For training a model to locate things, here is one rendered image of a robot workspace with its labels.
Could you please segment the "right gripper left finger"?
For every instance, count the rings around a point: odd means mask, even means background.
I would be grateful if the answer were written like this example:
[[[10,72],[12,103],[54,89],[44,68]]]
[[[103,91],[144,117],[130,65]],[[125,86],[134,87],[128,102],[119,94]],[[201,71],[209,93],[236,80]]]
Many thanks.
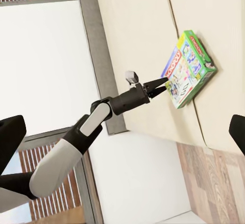
[[[0,120],[0,175],[27,133],[23,115]]]

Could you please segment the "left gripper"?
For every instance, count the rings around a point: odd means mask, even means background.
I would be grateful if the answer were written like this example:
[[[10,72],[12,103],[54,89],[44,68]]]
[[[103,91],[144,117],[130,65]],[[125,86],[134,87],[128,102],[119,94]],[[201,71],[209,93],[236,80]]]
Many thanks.
[[[126,111],[132,110],[143,104],[150,102],[149,98],[154,98],[167,90],[164,85],[168,81],[167,77],[157,79],[154,81],[146,82],[143,85],[139,82],[135,85],[135,88],[120,94],[121,101]]]

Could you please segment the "board game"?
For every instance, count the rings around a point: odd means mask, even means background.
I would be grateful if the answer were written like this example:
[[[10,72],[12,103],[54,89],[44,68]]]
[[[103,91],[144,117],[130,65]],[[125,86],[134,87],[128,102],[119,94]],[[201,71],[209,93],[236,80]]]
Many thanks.
[[[176,107],[184,108],[216,72],[216,67],[193,30],[185,30],[172,52],[161,77]]]

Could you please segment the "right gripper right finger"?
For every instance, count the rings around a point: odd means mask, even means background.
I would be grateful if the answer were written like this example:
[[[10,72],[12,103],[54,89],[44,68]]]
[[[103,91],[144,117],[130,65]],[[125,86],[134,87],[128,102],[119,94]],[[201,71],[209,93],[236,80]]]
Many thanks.
[[[240,115],[233,115],[229,133],[245,155],[245,117]]]

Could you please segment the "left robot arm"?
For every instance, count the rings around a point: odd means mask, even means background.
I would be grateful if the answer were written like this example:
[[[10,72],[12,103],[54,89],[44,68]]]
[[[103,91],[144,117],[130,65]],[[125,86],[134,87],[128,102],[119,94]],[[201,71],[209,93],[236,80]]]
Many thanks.
[[[167,90],[167,77],[143,85],[135,71],[126,71],[129,91],[117,97],[106,97],[91,104],[69,132],[38,163],[34,171],[0,175],[0,213],[7,212],[38,198],[56,192],[67,176],[102,132],[102,123],[150,102]]]

